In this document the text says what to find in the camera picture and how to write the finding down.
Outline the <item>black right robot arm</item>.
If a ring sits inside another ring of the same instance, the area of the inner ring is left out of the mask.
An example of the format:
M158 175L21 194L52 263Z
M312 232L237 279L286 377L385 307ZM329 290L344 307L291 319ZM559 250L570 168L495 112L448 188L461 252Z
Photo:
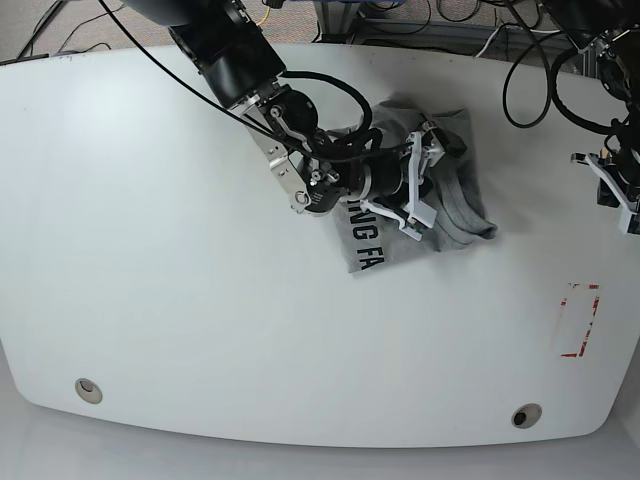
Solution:
M436 224L426 196L431 169L465 151L418 109L375 106L332 76L291 71L239 1L130 1L128 7L168 29L220 105L252 123L270 170L298 213L322 215L339 202L397 222L420 239ZM324 130L312 100L288 80L315 80L346 93L361 108L354 127Z

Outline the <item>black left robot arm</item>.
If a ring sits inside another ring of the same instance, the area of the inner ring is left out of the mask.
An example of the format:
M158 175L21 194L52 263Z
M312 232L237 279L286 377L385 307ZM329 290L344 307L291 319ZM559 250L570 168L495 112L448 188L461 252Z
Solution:
M604 139L598 153L575 153L571 161L587 165L598 177L597 203L620 210L619 229L639 233L639 3L637 1L542 1L540 7L556 30L537 34L515 10L504 7L531 41L518 57L532 50L542 61L546 98L541 114L530 123L514 120L507 107L512 66L502 90L503 112L513 126L528 129L538 125L554 106L573 125ZM626 108L621 120L606 124L588 120L571 110L559 95L559 73L570 61L582 58L583 73L601 82L605 91Z

